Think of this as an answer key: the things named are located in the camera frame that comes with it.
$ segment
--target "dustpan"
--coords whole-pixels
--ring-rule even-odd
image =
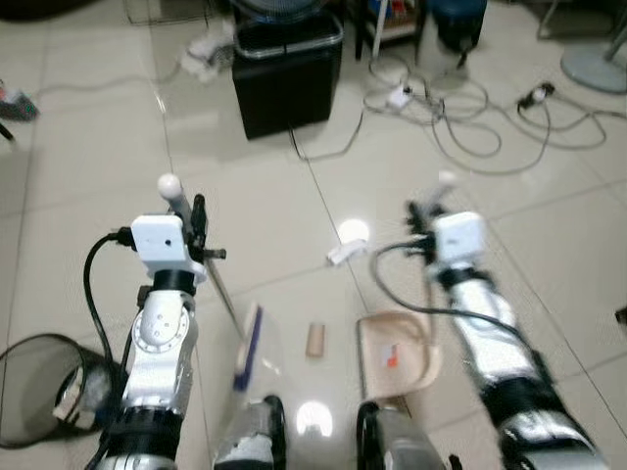
[[[433,383],[442,366],[425,315],[383,311],[358,321],[366,400],[401,397]]]

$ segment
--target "blue brush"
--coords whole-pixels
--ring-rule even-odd
[[[244,338],[237,353],[235,363],[235,378],[233,379],[233,390],[244,392],[248,388],[253,373],[253,362],[257,351],[257,342],[262,331],[262,318],[264,310],[258,304],[251,306],[251,311],[246,318]]]

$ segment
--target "wine cork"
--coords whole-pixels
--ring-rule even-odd
[[[307,357],[322,357],[324,355],[324,324],[310,323],[305,354]]]

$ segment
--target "floor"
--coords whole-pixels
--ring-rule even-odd
[[[494,101],[511,103],[550,79],[590,106],[625,111],[624,98],[569,82],[559,70],[563,45],[537,42],[536,27],[525,9],[490,3],[468,66]],[[131,26],[119,0],[43,23],[0,23],[0,75],[30,93],[60,83],[164,76],[204,28],[203,21]],[[409,48],[395,52],[410,56]],[[349,37],[330,122],[298,132],[310,154],[341,147],[357,122],[369,83],[366,61],[357,64],[352,54]],[[348,218],[369,224],[373,247],[404,239],[405,200],[424,194],[449,168],[460,179],[449,204],[488,219],[486,265],[546,354],[567,406],[612,466],[624,466],[627,338],[613,313],[627,303],[625,122],[605,120],[607,142],[597,150],[549,149],[525,173],[487,177],[452,166],[426,131],[372,115],[348,155],[303,164],[286,134],[246,140],[228,74],[208,86],[181,73],[159,86],[138,79],[88,93],[50,91],[36,101],[36,123],[10,126],[20,148],[0,142],[1,349],[41,332],[98,347],[79,282],[84,257],[112,227],[162,209],[155,182],[173,170],[188,194],[207,197],[211,244],[228,250],[219,267],[236,307],[246,311],[256,301],[267,312],[248,397],[283,397],[292,468],[354,468],[361,397],[355,322],[392,304],[376,290],[365,258],[331,268],[325,255]],[[560,117],[573,115],[562,110]],[[538,152],[497,115],[485,119],[504,138],[494,165],[517,165]],[[483,137],[470,138],[480,145]],[[586,126],[563,136],[571,144],[594,138]],[[400,258],[389,263],[390,282],[420,302],[415,266]],[[94,264],[96,303],[117,356],[143,282],[139,260],[121,248],[107,248]],[[182,469],[210,468],[237,404],[230,392],[236,337],[211,288],[201,289],[197,315]],[[326,324],[319,361],[304,354],[312,321]],[[459,346],[446,323],[442,332],[444,366],[429,389],[410,397],[415,419],[441,454],[458,454],[464,468],[498,468],[494,432],[462,371]],[[298,410],[311,401],[329,409],[330,437],[296,425]],[[0,467],[79,469],[95,446],[91,437],[0,450]]]

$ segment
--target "gray fan base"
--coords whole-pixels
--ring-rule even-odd
[[[627,67],[614,55],[607,60],[607,44],[581,44],[566,49],[561,69],[572,80],[605,93],[627,93]]]

